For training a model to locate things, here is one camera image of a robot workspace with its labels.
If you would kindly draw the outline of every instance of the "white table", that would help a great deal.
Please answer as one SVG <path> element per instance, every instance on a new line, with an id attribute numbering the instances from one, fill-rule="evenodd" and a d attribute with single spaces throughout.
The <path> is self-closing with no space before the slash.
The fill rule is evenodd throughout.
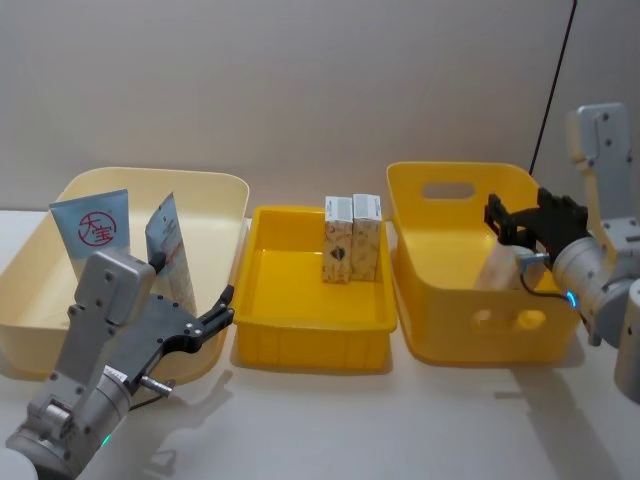
<path id="1" fill-rule="evenodd" d="M 0 270 L 42 216 L 0 212 Z M 398 329 L 391 373 L 323 376 L 235 367 L 230 330 L 218 364 L 133 412 L 81 479 L 640 478 L 640 407 L 582 331 L 562 366 L 508 370 L 425 365 Z M 38 384 L 0 372 L 6 438 Z"/>

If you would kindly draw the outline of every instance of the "plastic container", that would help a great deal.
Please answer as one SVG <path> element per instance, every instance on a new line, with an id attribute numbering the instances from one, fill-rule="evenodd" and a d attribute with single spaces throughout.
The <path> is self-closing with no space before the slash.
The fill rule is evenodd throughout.
<path id="1" fill-rule="evenodd" d="M 398 234 L 396 293 L 411 352 L 446 365 L 560 359 L 578 322 L 566 302 L 474 290 L 496 242 L 483 221 L 488 195 L 500 195 L 510 211 L 529 208 L 536 182 L 517 167 L 481 163 L 397 163 L 387 179 Z M 549 272 L 538 290 L 557 291 Z"/>
<path id="2" fill-rule="evenodd" d="M 261 368 L 382 371 L 396 328 L 382 229 L 374 282 L 322 282 L 324 210 L 256 209 L 235 296 L 236 361 Z"/>
<path id="3" fill-rule="evenodd" d="M 58 197 L 67 200 L 127 188 L 131 253 L 146 259 L 144 229 L 151 214 L 175 192 L 198 312 L 211 307 L 229 280 L 249 187 L 220 173 L 101 168 L 76 177 Z M 0 277 L 0 346 L 28 378 L 53 369 L 69 324 L 77 281 L 51 214 L 42 220 Z M 218 359 L 224 332 L 195 355 L 172 353 L 154 377 L 193 380 Z"/>

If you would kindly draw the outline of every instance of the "small cardboard box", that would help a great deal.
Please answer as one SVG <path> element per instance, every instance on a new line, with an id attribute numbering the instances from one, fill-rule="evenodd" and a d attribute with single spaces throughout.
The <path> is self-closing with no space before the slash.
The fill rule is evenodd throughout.
<path id="1" fill-rule="evenodd" d="M 326 197 L 322 280 L 348 283 L 351 274 L 353 204 L 349 197 Z"/>
<path id="2" fill-rule="evenodd" d="M 353 196 L 352 280 L 375 280 L 381 224 L 380 197 L 356 193 Z"/>
<path id="3" fill-rule="evenodd" d="M 516 263 L 516 256 L 519 254 L 532 253 L 524 247 L 513 245 L 501 245 L 496 242 L 491 254 L 484 262 L 474 288 L 478 290 L 514 290 L 521 289 L 520 270 Z M 524 273 L 525 284 L 535 289 L 545 267 L 542 263 L 530 265 Z"/>

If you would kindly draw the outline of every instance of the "cable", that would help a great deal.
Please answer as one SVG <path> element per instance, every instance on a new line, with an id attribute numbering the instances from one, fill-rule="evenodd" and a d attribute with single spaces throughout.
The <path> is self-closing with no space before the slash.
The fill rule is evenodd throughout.
<path id="1" fill-rule="evenodd" d="M 571 7 L 571 15 L 569 16 L 569 23 L 567 23 L 567 30 L 564 34 L 564 41 L 562 42 L 562 49 L 560 50 L 560 58 L 558 59 L 558 65 L 556 66 L 556 73 L 553 76 L 553 83 L 551 84 L 551 91 L 549 92 L 549 98 L 547 99 L 547 107 L 544 111 L 544 117 L 542 117 L 542 125 L 540 125 L 540 131 L 538 132 L 538 141 L 536 142 L 536 149 L 533 152 L 533 160 L 531 160 L 531 166 L 529 167 L 529 175 L 533 175 L 533 167 L 536 165 L 538 158 L 538 151 L 540 150 L 540 144 L 542 143 L 542 135 L 544 129 L 547 126 L 547 118 L 549 117 L 549 110 L 551 110 L 551 102 L 553 101 L 553 94 L 556 91 L 556 84 L 558 83 L 558 77 L 560 76 L 560 68 L 562 67 L 562 60 L 564 59 L 564 52 L 567 49 L 567 42 L 569 41 L 569 34 L 571 33 L 571 26 L 573 25 L 573 17 L 578 7 L 578 0 L 573 0 L 573 6 Z"/>
<path id="2" fill-rule="evenodd" d="M 536 297 L 545 297 L 545 298 L 559 298 L 561 300 L 564 300 L 565 302 L 568 302 L 569 300 L 567 299 L 567 297 L 565 297 L 564 295 L 562 295 L 561 293 L 541 293 L 541 292 L 536 292 L 535 290 L 531 290 L 529 288 L 529 285 L 527 285 L 527 282 L 525 282 L 524 280 L 524 274 L 520 274 L 520 284 L 522 285 L 522 288 L 524 288 L 527 293 L 534 295 Z"/>
<path id="3" fill-rule="evenodd" d="M 541 292 L 536 292 L 535 290 L 531 290 L 531 288 L 529 288 L 529 285 L 527 285 L 527 282 L 525 282 L 524 280 L 524 274 L 520 274 L 520 284 L 522 285 L 522 288 L 524 288 L 528 294 L 533 295 L 535 297 L 544 297 L 544 298 L 559 298 L 560 300 L 564 300 L 565 302 L 569 303 L 569 299 L 565 296 L 562 295 L 561 293 L 541 293 Z M 587 319 L 584 318 L 584 315 L 582 315 L 582 313 L 578 310 L 576 310 L 576 313 L 578 315 L 580 315 L 580 320 L 582 320 L 582 323 L 584 324 L 585 327 L 587 327 L 587 330 L 589 329 L 589 322 L 587 322 Z"/>
<path id="4" fill-rule="evenodd" d="M 171 388 L 176 386 L 176 381 L 175 380 L 169 380 L 167 382 L 167 385 Z M 146 407 L 147 405 L 151 405 L 153 403 L 156 403 L 158 400 L 162 400 L 163 398 L 167 398 L 164 395 L 156 395 L 155 397 L 150 398 L 149 400 L 145 400 L 144 402 L 140 402 L 140 403 L 136 403 L 134 406 L 132 406 L 129 411 L 133 412 L 134 410 L 137 410 L 139 408 L 142 407 Z"/>

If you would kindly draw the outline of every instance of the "yellow plastic basket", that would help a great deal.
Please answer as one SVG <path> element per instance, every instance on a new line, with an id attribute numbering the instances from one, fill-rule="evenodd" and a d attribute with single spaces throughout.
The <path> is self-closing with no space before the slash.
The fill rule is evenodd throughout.
<path id="1" fill-rule="evenodd" d="M 398 233 L 393 271 L 412 353 L 448 365 L 561 358 L 578 321 L 566 302 L 474 289 L 496 242 L 483 222 L 488 195 L 510 211 L 533 207 L 536 182 L 517 167 L 481 163 L 397 163 L 387 179 Z M 548 272 L 539 288 L 557 291 Z"/>
<path id="2" fill-rule="evenodd" d="M 237 284 L 236 361 L 263 368 L 382 371 L 396 328 L 382 229 L 374 282 L 322 282 L 324 211 L 256 209 Z"/>

